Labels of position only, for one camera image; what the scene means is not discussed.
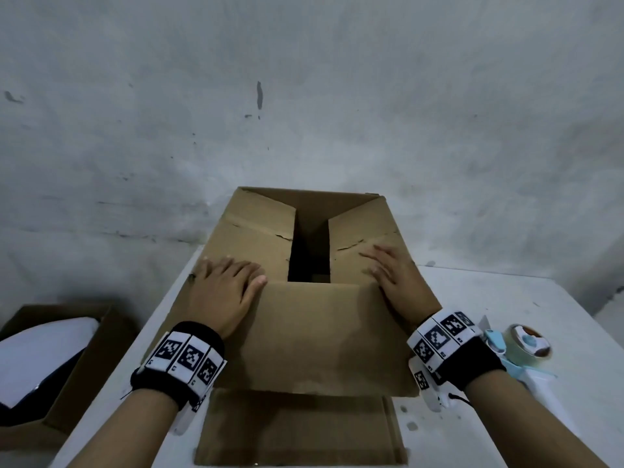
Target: open cardboard box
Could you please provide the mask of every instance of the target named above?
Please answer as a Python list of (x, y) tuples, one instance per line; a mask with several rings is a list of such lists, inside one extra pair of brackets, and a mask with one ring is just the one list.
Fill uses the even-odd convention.
[(110, 304), (26, 305), (0, 330), (0, 340), (43, 323), (93, 317), (100, 324), (43, 419), (0, 427), (0, 450), (58, 449), (137, 336), (136, 326)]
[[(382, 196), (234, 192), (200, 259), (260, 263), (269, 283), (226, 341), (196, 464), (406, 463), (388, 396), (418, 389), (407, 336), (363, 272), (370, 260), (358, 253), (375, 243), (408, 252)], [(152, 346), (186, 319), (191, 285)], [(424, 279), (416, 285), (423, 309), (441, 308)]]

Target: box opening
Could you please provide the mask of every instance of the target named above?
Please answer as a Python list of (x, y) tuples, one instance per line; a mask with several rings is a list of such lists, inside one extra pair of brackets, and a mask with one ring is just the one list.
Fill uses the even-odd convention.
[(288, 281), (300, 283), (330, 282), (330, 227), (324, 220), (308, 232), (301, 226), (305, 212), (297, 210), (294, 216), (292, 247), (288, 264)]

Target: black cord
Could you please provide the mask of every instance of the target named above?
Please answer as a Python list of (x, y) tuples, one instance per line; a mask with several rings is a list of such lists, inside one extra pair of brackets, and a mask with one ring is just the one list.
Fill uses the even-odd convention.
[(449, 397), (449, 399), (457, 399), (458, 401), (465, 402), (470, 407), (472, 407), (472, 404), (470, 403), (470, 401), (468, 401), (467, 399), (464, 399), (463, 397), (456, 396), (455, 394), (451, 394), (451, 393), (449, 393), (448, 397)]

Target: person's right arm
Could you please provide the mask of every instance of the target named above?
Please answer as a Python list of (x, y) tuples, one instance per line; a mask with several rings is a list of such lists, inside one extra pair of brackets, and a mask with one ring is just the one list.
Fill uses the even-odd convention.
[[(362, 255), (376, 261), (370, 273), (413, 328), (437, 311), (421, 304), (424, 281), (408, 256), (387, 246), (375, 246)], [(481, 374), (465, 386), (464, 393), (509, 467), (606, 467), (504, 370)]]

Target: hand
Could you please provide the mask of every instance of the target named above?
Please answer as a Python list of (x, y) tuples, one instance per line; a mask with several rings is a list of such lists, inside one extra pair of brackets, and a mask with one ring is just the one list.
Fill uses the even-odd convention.
[(259, 264), (235, 263), (233, 258), (223, 258), (216, 266), (202, 259), (193, 275), (190, 319), (209, 326), (224, 339), (236, 330), (253, 298), (267, 283)]
[(376, 261), (368, 271), (409, 323), (419, 325), (442, 308), (409, 255), (380, 244), (360, 255)]

